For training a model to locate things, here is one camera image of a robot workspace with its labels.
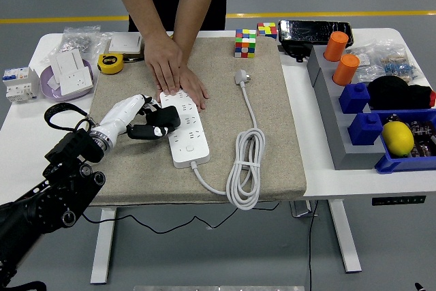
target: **purple bowl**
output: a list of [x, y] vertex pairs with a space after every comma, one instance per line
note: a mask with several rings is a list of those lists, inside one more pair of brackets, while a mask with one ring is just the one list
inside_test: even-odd
[[[83, 60], [83, 65], [87, 66], [89, 68], [89, 73], [91, 75], [91, 80], [94, 83], [94, 77], [93, 77], [93, 70], [91, 69], [91, 64], [87, 61]], [[61, 95], [61, 88], [59, 87], [57, 90], [53, 90], [48, 84], [48, 80], [51, 79], [53, 76], [53, 70], [51, 66], [48, 66], [44, 71], [41, 73], [41, 91], [42, 93], [50, 99], [53, 99], [56, 102], [66, 102], [67, 100], [76, 99], [79, 97], [82, 97], [83, 95], [86, 95], [89, 91], [91, 91], [93, 88], [73, 93], [70, 95]]]

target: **tape measure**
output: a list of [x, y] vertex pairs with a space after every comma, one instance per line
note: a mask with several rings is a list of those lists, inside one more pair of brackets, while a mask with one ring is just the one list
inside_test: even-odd
[[116, 74], [124, 68], [123, 54], [101, 54], [97, 67], [102, 73]]

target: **person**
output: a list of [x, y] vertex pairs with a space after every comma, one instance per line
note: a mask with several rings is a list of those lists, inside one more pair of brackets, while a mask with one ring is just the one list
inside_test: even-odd
[[[208, 92], [188, 60], [200, 30], [224, 30], [227, 0], [121, 0], [129, 12], [129, 31], [144, 39], [144, 57], [157, 94], [184, 89], [199, 111]], [[167, 31], [173, 31], [172, 37]]]

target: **yellow floor line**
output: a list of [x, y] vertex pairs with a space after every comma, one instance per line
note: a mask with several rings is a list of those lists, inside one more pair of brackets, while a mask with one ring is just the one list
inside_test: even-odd
[[[279, 17], [329, 17], [329, 16], [430, 16], [436, 10], [386, 10], [378, 12], [272, 12], [229, 13], [226, 18], [279, 18]], [[0, 24], [31, 24], [56, 22], [95, 22], [127, 20], [128, 16], [78, 16], [46, 18], [0, 18]]]

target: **black case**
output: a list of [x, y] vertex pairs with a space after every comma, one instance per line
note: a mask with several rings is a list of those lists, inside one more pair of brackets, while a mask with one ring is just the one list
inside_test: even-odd
[[302, 62], [311, 54], [314, 44], [327, 45], [332, 32], [348, 35], [347, 47], [354, 43], [353, 32], [348, 22], [327, 20], [281, 20], [277, 29], [279, 41], [286, 53]]

